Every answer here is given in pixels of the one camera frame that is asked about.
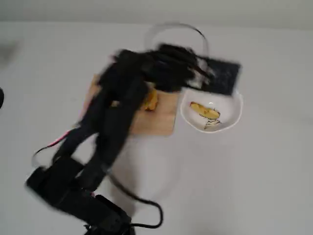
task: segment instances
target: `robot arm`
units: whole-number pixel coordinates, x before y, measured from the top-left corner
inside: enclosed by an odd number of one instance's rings
[[[232,91],[239,66],[219,62],[220,80],[198,67],[197,56],[182,47],[161,45],[158,50],[136,53],[121,51],[114,63],[100,76],[100,92],[93,98],[77,128],[68,132],[52,159],[49,168],[39,167],[26,181],[26,185],[53,208],[86,221],[89,234],[133,233],[131,219],[114,203],[101,195],[94,196],[103,178],[122,149],[128,136],[135,112],[148,93],[146,82],[156,88],[177,92],[190,87],[195,71],[204,79],[201,90],[229,94]],[[83,165],[71,156],[76,148],[96,134],[95,150],[90,161]]]

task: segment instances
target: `white wall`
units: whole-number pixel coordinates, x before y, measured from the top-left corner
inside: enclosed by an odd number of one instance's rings
[[[93,21],[313,29],[312,0],[0,0],[0,21]]]

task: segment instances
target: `white table surface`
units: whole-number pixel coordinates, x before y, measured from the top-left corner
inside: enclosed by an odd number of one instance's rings
[[[24,182],[31,155],[67,130],[81,110],[92,75],[117,49],[143,49],[148,25],[0,23],[0,231],[3,235],[80,235],[83,222],[50,210]],[[179,111],[169,137],[131,137],[114,166],[137,194],[164,208],[158,230],[139,235],[306,235],[313,233],[313,32],[199,27],[210,55],[243,65],[240,122],[202,134]],[[160,40],[190,45],[187,30]],[[86,160],[92,140],[76,155]],[[49,162],[55,149],[39,155]],[[108,179],[99,193],[133,221],[156,223],[157,211],[127,200]]]

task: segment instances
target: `white bowl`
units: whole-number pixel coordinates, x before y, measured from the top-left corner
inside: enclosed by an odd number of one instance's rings
[[[191,109],[190,102],[192,101],[220,112],[218,120],[221,123],[207,125],[209,119]],[[188,89],[182,99],[180,113],[185,121],[198,131],[215,133],[234,126],[241,117],[243,105],[242,95],[238,91],[234,91],[232,96],[226,96]]]

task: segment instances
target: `wooden cutting board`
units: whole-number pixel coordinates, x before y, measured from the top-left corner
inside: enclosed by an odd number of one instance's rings
[[[86,95],[81,117],[85,113],[92,97],[98,93],[96,85],[99,76],[95,74]],[[131,134],[163,135],[172,134],[177,112],[179,93],[165,93],[158,91],[158,103],[154,111],[137,111],[130,129]]]

